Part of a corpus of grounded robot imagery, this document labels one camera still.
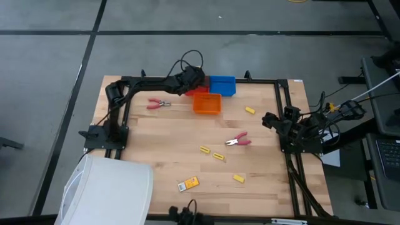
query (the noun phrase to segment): blue bin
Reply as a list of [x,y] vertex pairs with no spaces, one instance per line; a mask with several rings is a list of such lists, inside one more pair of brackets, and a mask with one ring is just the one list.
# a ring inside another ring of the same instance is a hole
[[236,78],[234,76],[210,76],[210,93],[231,97],[236,93]]

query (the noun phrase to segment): pliers handle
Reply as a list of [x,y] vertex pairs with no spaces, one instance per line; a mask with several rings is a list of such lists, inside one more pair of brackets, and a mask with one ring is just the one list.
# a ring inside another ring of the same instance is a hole
[[248,134],[247,132],[240,133],[234,139],[226,141],[225,145],[227,145],[227,146],[231,146],[231,145],[234,145],[234,144],[237,144],[237,145],[248,145],[248,144],[251,143],[251,141],[239,141],[239,139],[241,137],[243,137],[243,136],[245,136],[247,134]]
[[156,98],[149,98],[148,100],[149,100],[149,102],[155,102],[158,104],[149,105],[149,106],[147,106],[147,109],[158,109],[161,106],[171,106],[171,103],[169,101],[162,101],[162,100],[156,99]]

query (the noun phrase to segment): keyboard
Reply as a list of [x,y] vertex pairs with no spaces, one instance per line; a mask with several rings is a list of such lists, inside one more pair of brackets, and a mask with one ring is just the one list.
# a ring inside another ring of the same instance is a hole
[[376,145],[385,176],[400,181],[400,140],[378,139]]

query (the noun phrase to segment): gray floor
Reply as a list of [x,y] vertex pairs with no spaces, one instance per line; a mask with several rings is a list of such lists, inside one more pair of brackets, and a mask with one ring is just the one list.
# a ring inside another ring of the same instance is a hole
[[[100,1],[2,1],[0,29],[91,30]],[[398,18],[387,4],[388,27]],[[366,3],[284,0],[109,1],[100,30],[379,30]],[[25,143],[22,151],[0,151],[0,218],[28,215],[49,152],[80,67],[88,36],[0,36],[0,136]],[[83,148],[78,131],[93,116],[104,75],[165,76],[189,49],[204,55],[210,74],[302,79],[310,104],[321,91],[341,86],[338,76],[357,76],[360,59],[383,53],[389,43],[371,37],[283,36],[98,36],[95,40],[44,214],[57,213],[61,194]],[[188,57],[196,63],[196,56]],[[341,103],[366,89],[349,86],[329,100]],[[341,123],[343,131],[358,122]],[[394,224],[400,213],[367,210],[353,204],[363,184],[327,177],[335,215],[345,219]]]

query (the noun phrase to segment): wooden table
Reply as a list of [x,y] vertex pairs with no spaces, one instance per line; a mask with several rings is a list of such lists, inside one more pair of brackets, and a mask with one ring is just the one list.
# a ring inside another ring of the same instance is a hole
[[[104,77],[93,123],[108,110],[104,88],[120,78]],[[292,105],[308,112],[303,82],[288,83]],[[172,106],[148,110],[148,98],[168,100]],[[246,106],[256,113],[246,112]],[[129,139],[121,159],[152,166],[154,184],[149,214],[167,214],[170,206],[181,209],[196,199],[199,212],[215,216],[292,217],[288,171],[278,135],[274,129],[261,125],[267,111],[278,114],[271,84],[237,84],[236,94],[222,99],[222,113],[217,116],[195,114],[192,97],[161,91],[136,94],[129,111]],[[243,131],[248,132],[250,145],[224,145]],[[224,155],[226,162],[202,153],[200,146]],[[104,150],[94,150],[92,154],[104,156]],[[311,154],[302,154],[302,160],[308,188],[323,208],[332,213],[321,162]],[[245,183],[235,181],[233,174],[244,177]],[[198,177],[200,185],[179,192],[177,184],[193,176]],[[297,195],[304,213],[298,187]]]

